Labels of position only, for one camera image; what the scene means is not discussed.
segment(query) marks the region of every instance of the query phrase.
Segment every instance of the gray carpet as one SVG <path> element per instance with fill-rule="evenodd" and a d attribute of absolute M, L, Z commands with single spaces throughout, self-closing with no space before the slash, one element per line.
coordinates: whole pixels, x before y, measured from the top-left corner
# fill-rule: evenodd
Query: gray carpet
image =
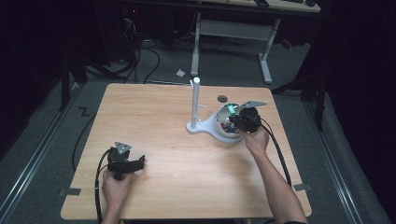
<path fill-rule="evenodd" d="M 153 43 L 147 42 L 145 46 L 148 47 Z M 268 58 L 274 82 L 271 86 L 267 86 L 262 79 L 257 55 L 244 52 L 244 49 L 255 51 L 260 44 L 262 43 L 254 42 L 244 46 L 223 44 L 218 49 L 202 49 L 199 71 L 202 85 L 274 89 L 294 79 L 302 59 L 309 50 L 309 46 L 286 50 L 282 46 L 274 45 Z M 216 43 L 205 42 L 203 47 L 214 48 L 215 46 Z M 158 44 L 154 50 L 161 56 L 161 62 L 148 82 L 189 83 L 191 46 L 174 45 L 171 48 Z M 156 63 L 157 57 L 154 53 L 146 49 L 141 50 L 140 63 L 137 66 L 139 83 L 155 67 Z M 185 71 L 186 76 L 176 76 L 178 69 Z M 59 196 L 59 192 L 61 189 L 67 189 L 71 183 L 73 148 L 84 126 L 97 111 L 106 85 L 111 82 L 114 80 L 90 76 L 89 82 L 84 87 L 78 88 L 81 93 L 70 105 L 64 121 L 49 144 L 49 150 L 44 160 L 40 163 L 20 201 L 16 204 L 8 223 L 96 223 L 94 220 L 63 220 L 60 213 L 64 197 Z M 134 82 L 133 76 L 130 76 L 128 82 Z M 57 85 L 33 114 L 19 141 L 1 161 L 0 168 L 3 172 L 0 174 L 2 180 L 0 199 L 2 202 L 12 190 L 29 159 L 34 155 L 35 149 L 50 123 L 57 116 L 60 93 L 60 85 Z M 312 187 L 307 192 L 313 210 L 312 216 L 308 220 L 310 223 L 350 223 L 337 188 L 330 176 L 317 130 L 312 125 L 312 118 L 306 112 L 305 103 L 300 102 L 297 93 L 297 91 L 287 91 L 276 95 L 275 99 L 302 179 L 305 184 Z M 81 106 L 87 107 L 88 117 L 82 116 Z M 351 191 L 362 223 L 390 223 L 350 151 L 332 111 L 329 98 L 327 98 L 326 107 L 323 117 L 324 134 Z M 78 144 L 76 162 L 78 162 L 89 130 L 90 128 L 83 134 Z M 265 220 L 254 219 L 253 223 L 264 223 Z"/>

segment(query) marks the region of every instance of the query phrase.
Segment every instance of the hand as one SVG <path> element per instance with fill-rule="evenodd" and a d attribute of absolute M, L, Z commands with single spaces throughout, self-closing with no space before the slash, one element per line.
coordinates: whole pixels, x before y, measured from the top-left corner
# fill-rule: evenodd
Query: hand
<path fill-rule="evenodd" d="M 266 156 L 265 150 L 267 149 L 270 136 L 264 128 L 258 128 L 255 133 L 241 132 L 241 134 L 245 138 L 247 149 L 253 156 Z"/>
<path fill-rule="evenodd" d="M 120 209 L 128 197 L 134 174 L 128 174 L 123 180 L 114 178 L 108 170 L 103 172 L 102 192 L 105 195 L 107 207 Z"/>

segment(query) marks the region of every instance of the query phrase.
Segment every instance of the person's right hand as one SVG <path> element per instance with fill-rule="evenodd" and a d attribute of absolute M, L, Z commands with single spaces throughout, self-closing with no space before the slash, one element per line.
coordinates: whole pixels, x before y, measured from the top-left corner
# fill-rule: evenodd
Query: person's right hand
<path fill-rule="evenodd" d="M 245 138 L 247 149 L 253 156 L 266 156 L 265 150 L 267 149 L 270 136 L 264 128 L 258 128 L 255 133 L 241 132 L 241 134 Z"/>

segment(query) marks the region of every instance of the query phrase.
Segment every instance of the black tape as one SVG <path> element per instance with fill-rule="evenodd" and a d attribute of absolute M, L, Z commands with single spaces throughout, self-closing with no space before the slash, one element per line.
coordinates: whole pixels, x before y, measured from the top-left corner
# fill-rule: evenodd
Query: black tape
<path fill-rule="evenodd" d="M 58 196 L 64 197 L 66 195 L 79 195 L 81 193 L 81 189 L 61 189 L 59 191 Z"/>
<path fill-rule="evenodd" d="M 312 189 L 310 184 L 299 184 L 299 185 L 294 185 L 294 188 L 296 191 L 300 191 L 300 190 L 305 190 L 305 191 L 309 191 Z"/>

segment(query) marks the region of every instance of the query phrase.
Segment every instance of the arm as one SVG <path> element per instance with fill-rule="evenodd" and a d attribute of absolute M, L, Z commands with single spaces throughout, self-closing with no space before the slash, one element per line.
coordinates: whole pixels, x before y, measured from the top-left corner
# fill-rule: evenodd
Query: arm
<path fill-rule="evenodd" d="M 255 133 L 242 133 L 247 149 L 259 167 L 265 191 L 276 223 L 288 221 L 307 222 L 303 207 L 286 180 L 268 159 L 265 151 L 269 141 L 268 133 L 259 128 Z"/>
<path fill-rule="evenodd" d="M 102 224 L 119 223 L 120 211 L 131 189 L 133 174 L 128 174 L 122 181 L 116 180 L 114 174 L 103 172 L 102 191 L 106 198 L 107 208 Z"/>

